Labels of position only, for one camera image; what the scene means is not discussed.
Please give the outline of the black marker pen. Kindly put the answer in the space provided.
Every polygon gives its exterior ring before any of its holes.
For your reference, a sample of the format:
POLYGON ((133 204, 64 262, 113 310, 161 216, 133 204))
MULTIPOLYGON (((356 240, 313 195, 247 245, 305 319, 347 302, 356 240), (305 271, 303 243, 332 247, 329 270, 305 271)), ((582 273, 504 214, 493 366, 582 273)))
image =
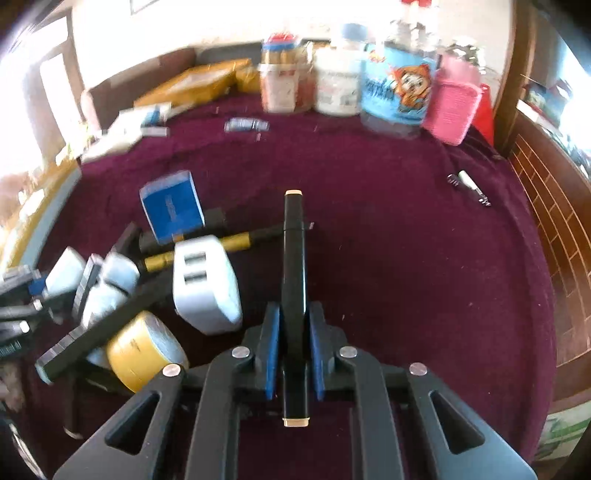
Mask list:
POLYGON ((305 275, 304 196, 284 193, 283 218, 283 425, 304 428, 308 415, 307 275, 305 275))

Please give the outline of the long black bar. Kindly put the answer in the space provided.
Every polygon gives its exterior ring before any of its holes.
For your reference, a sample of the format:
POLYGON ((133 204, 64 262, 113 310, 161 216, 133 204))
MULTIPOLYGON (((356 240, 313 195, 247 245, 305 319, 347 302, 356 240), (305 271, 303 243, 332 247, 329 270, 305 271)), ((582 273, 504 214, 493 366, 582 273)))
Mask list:
POLYGON ((169 297, 172 277, 171 270, 162 271, 140 285, 121 306, 93 326, 88 329, 78 326, 71 330, 35 362, 40 379, 51 385, 91 351, 107 343, 139 313, 169 297))

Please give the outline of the white usb charger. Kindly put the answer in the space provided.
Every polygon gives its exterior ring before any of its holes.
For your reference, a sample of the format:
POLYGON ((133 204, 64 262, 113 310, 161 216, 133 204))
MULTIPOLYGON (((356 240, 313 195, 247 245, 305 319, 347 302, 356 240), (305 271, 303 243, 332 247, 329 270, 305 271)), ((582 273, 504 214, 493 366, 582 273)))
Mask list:
POLYGON ((218 335, 242 326, 242 305, 228 254, 213 245, 204 257, 181 253, 173 263, 172 298, 176 313, 204 335, 218 335))

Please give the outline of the near yellow edged tray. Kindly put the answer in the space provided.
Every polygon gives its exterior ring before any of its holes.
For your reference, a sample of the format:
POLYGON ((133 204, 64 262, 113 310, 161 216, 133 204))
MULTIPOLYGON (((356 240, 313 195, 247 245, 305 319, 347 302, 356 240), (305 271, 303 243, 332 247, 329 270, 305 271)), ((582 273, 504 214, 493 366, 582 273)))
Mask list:
POLYGON ((1 175, 1 269, 37 265, 49 234, 81 179, 78 162, 1 175))

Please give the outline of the yellow edged tray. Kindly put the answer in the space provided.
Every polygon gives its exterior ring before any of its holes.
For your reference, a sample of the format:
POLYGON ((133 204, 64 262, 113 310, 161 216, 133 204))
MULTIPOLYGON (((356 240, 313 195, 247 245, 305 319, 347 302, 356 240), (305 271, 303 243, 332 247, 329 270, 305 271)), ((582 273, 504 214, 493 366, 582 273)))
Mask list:
POLYGON ((37 265, 49 234, 81 179, 78 162, 1 175, 1 269, 37 265))
POLYGON ((204 105, 228 94, 236 73, 252 66, 247 58, 189 68, 133 102, 135 108, 170 103, 172 107, 204 105))

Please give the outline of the yellow tape roll near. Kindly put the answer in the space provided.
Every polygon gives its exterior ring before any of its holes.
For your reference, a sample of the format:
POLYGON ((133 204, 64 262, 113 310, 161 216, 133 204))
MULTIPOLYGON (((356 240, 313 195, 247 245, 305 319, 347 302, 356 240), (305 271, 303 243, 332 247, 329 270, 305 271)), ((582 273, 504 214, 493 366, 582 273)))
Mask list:
POLYGON ((189 368, 180 343, 155 315, 142 311, 105 346, 118 380, 137 393, 168 364, 189 368))

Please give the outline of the yellow tape roll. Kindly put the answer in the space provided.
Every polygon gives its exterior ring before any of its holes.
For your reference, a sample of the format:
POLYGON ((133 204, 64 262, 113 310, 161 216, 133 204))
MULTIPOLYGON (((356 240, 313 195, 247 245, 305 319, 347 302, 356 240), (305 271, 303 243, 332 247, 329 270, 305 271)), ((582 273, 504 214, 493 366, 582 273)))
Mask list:
POLYGON ((235 71, 235 85, 238 92, 245 94, 260 93, 260 77, 256 67, 247 66, 235 71))
POLYGON ((168 364, 189 368, 180 343, 155 315, 142 311, 105 346, 118 380, 137 393, 168 364))

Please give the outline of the yellow black screwdriver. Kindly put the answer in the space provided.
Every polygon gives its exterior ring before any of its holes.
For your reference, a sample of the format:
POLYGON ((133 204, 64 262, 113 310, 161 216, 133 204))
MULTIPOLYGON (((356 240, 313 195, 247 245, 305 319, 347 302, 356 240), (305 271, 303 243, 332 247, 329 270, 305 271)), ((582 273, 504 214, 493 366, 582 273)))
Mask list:
POLYGON ((252 246, 281 236, 283 236, 281 224, 221 238, 214 235, 201 236, 177 242, 163 252, 148 255, 140 259, 137 266, 141 273, 154 273, 171 267, 174 260, 180 258, 181 253, 188 253, 190 257, 201 259, 204 257, 202 250, 211 245, 217 249, 222 248, 226 253, 233 253, 249 250, 252 246))

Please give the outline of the maroon tablecloth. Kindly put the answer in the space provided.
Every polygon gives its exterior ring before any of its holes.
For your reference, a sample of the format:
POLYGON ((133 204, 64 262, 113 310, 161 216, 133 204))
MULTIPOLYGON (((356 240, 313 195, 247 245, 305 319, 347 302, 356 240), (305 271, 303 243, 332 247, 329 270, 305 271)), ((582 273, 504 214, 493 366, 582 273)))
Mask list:
POLYGON ((39 259, 66 247, 105 254, 146 221, 139 189, 189 171, 230 232, 280 223, 287 190, 304 194, 308 296, 349 342, 380 361, 430 367, 523 458, 532 459, 555 378, 554 295, 538 229, 512 167, 476 130, 451 147, 408 140, 356 117, 271 115, 267 132, 225 133, 262 118, 235 96, 175 117, 165 138, 87 164, 39 259), (465 170, 484 207, 447 176, 465 170))

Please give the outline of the blue card box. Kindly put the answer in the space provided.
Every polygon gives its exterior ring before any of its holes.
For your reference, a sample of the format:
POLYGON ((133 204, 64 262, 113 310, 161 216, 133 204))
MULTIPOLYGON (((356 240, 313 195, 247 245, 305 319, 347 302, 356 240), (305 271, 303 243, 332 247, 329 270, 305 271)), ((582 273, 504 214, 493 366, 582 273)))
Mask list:
POLYGON ((204 227, 204 211, 187 170, 160 177, 139 190, 139 199, 158 244, 204 227))

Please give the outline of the open paper notebook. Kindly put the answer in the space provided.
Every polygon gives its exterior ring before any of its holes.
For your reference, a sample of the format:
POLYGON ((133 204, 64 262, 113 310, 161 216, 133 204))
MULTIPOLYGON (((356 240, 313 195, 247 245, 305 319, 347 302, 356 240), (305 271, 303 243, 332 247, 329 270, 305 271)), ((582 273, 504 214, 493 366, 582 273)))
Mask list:
POLYGON ((166 137, 168 135, 166 121, 171 110, 171 103, 167 102, 120 111, 112 125, 81 155, 81 163, 126 153, 144 137, 166 137), (141 128, 140 124, 146 112, 155 105, 160 107, 161 123, 157 126, 141 128))

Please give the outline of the small light blue box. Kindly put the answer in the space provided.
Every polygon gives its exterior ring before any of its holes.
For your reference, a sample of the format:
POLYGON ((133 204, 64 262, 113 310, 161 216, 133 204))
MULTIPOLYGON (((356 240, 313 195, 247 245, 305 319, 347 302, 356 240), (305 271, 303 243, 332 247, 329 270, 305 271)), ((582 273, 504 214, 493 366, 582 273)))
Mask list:
POLYGON ((146 115, 143 118, 143 120, 140 124, 140 127, 147 128, 147 127, 157 126, 160 123, 161 123, 160 107, 158 105, 155 105, 149 111, 146 112, 146 115))

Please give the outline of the small metal clip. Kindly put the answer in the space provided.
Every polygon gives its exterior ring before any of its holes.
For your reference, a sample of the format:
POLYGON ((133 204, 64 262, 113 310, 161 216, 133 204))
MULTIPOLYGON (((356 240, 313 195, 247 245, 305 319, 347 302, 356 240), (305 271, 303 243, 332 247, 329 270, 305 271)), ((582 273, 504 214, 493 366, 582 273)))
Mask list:
POLYGON ((480 205, 484 207, 492 206, 488 196, 480 189, 477 183, 465 170, 461 170, 457 174, 449 174, 447 176, 447 182, 457 189, 468 191, 480 205))

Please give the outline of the small blue foil packet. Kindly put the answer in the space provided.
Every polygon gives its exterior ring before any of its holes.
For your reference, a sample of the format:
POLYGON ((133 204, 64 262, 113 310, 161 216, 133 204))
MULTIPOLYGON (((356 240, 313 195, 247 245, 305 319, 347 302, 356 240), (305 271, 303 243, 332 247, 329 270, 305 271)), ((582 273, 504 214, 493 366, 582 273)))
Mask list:
POLYGON ((223 130, 225 133, 267 132, 270 130, 270 123, 262 119, 235 117, 224 123, 223 130))

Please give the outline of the far yellow edged tray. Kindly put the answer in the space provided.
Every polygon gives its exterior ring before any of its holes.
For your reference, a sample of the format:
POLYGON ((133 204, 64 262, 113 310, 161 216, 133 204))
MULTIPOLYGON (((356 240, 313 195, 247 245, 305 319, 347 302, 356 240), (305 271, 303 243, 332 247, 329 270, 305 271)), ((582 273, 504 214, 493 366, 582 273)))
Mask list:
POLYGON ((135 108, 170 103, 172 107, 204 105, 228 94, 236 73, 252 66, 247 58, 189 68, 133 102, 135 108))

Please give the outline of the yellow tape roll far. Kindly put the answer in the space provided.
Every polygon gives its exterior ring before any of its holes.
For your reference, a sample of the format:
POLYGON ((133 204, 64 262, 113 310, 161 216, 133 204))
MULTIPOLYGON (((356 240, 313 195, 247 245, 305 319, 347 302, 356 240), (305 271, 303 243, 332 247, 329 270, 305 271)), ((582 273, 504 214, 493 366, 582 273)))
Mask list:
POLYGON ((260 77, 256 67, 247 66, 235 71, 235 85, 238 92, 245 94, 260 93, 260 77))

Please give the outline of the pink knitted holder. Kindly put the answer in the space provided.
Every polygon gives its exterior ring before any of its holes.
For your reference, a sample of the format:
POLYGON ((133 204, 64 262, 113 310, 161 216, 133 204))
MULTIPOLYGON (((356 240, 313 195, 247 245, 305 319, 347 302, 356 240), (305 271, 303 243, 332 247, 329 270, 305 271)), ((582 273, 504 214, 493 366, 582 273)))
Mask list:
POLYGON ((481 98, 479 68, 461 57, 445 53, 433 80, 422 126, 441 142, 458 146, 472 124, 481 98))

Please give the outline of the blue cartoon jar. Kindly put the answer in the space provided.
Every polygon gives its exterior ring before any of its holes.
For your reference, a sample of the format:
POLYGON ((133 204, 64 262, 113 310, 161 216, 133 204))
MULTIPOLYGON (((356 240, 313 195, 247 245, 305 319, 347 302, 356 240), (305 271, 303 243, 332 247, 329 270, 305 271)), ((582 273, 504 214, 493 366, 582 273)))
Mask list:
POLYGON ((399 138, 415 137, 421 131, 430 103, 438 54, 391 41, 370 43, 365 52, 363 125, 399 138))

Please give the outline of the gold labelled jar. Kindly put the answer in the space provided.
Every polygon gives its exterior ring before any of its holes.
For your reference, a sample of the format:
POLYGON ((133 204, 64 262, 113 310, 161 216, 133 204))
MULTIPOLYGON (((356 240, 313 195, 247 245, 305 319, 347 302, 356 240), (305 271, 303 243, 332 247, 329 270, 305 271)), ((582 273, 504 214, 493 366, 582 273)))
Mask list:
POLYGON ((314 44, 281 32, 262 44, 259 84, 263 110, 294 114, 311 110, 315 99, 314 44))

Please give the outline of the white plastic tub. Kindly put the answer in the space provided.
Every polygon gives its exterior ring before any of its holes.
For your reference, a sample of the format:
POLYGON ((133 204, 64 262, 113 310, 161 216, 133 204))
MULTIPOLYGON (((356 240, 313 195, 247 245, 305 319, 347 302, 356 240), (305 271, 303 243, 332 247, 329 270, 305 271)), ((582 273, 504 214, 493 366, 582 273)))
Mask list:
POLYGON ((367 28, 348 23, 315 51, 315 110, 335 117, 360 114, 367 28))

